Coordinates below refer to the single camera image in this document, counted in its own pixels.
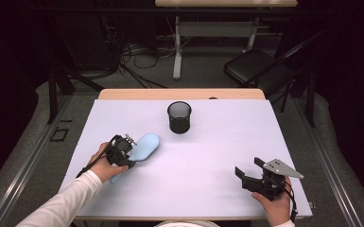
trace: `hand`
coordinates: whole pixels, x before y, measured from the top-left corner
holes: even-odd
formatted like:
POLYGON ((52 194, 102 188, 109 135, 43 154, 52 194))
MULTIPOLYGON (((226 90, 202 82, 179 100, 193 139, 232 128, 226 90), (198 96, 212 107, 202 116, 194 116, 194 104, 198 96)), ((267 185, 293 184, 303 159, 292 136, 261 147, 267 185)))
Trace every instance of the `hand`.
MULTIPOLYGON (((291 185, 290 179, 285 177, 285 181, 291 185)), ((286 183, 286 190, 291 193, 290 186, 286 183)), ((286 192, 283 192, 274 201, 268 200, 263 195, 252 192, 251 196, 259 201, 264 207, 267 215, 267 220, 270 226, 276 226, 286 223, 290 219, 290 197, 286 192)))
MULTIPOLYGON (((109 144, 108 142, 101 144, 101 146, 99 146, 99 151, 91 157, 91 160, 88 164, 93 162, 98 157, 98 155, 102 152, 102 150, 104 150, 104 148, 107 147, 108 144, 109 144)), ((103 155, 103 157, 101 159, 99 159, 90 168, 90 170, 92 170, 103 183, 108 181, 114 175, 123 173, 128 169, 129 169, 128 166, 111 166, 108 163, 108 160, 105 158, 105 155, 103 155)))

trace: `desk foot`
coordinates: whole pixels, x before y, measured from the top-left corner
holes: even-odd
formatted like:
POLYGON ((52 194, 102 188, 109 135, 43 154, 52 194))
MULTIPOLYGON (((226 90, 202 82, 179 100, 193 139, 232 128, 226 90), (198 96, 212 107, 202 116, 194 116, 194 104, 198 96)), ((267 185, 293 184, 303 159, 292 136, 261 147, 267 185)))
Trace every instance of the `desk foot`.
POLYGON ((173 79, 179 80, 181 78, 182 71, 182 54, 176 55, 175 67, 173 68, 173 79))

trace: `table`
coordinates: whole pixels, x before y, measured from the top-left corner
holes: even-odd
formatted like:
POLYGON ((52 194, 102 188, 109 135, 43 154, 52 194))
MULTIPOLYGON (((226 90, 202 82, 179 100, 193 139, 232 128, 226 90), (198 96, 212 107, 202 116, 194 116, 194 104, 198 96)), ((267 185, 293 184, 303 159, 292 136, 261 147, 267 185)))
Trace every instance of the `table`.
MULTIPOLYGON (((95 101, 61 187, 100 143, 125 133, 138 140, 147 132, 160 136, 157 150, 114 184, 104 183, 76 219, 263 219, 262 207, 241 188, 234 167, 255 178, 262 169, 254 157, 267 162, 277 156, 294 167, 259 89, 108 89, 95 101), (214 96, 219 99, 208 99, 214 96), (166 108, 173 100, 192 106, 185 134, 168 128, 166 108)), ((298 218, 312 216, 300 181, 292 183, 298 218)))
MULTIPOLYGON (((157 7, 166 8, 287 8, 296 7, 296 0, 156 0, 157 7)), ((259 18, 252 22, 181 22, 175 23, 175 66, 173 79, 181 78, 181 36, 248 37, 246 50, 252 49, 259 18)))

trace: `white tabletop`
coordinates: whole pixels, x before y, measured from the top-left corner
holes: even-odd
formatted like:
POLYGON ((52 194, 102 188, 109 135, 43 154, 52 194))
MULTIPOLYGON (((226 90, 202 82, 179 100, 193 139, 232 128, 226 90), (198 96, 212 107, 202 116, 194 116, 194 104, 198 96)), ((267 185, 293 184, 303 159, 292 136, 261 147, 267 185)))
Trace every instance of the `white tabletop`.
POLYGON ((296 7, 296 0, 156 0, 157 7, 296 7))
MULTIPOLYGON (((64 187, 87 164, 99 144, 116 134, 134 140, 148 132, 160 146, 79 213, 88 219, 258 219, 261 205, 241 188, 238 166, 261 178, 254 157, 281 159, 294 167, 274 112, 267 100, 185 100, 192 107, 191 129, 175 134, 166 109, 173 100, 96 100, 72 161, 64 187)), ((298 218, 312 216, 300 180, 292 179, 298 218)))

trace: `white sleeve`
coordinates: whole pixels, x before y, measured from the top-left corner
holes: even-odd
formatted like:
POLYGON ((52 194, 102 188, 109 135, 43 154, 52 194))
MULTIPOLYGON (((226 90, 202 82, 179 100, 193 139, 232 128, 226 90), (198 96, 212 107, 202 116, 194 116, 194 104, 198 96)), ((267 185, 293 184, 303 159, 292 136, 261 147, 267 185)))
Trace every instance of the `white sleeve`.
POLYGON ((293 223, 293 221, 289 220, 288 222, 281 224, 281 225, 276 225, 273 227, 294 227, 295 224, 293 223))
POLYGON ((17 226, 63 226, 67 227, 78 211, 98 192, 102 182, 88 170, 72 180, 61 192, 31 213, 17 226))

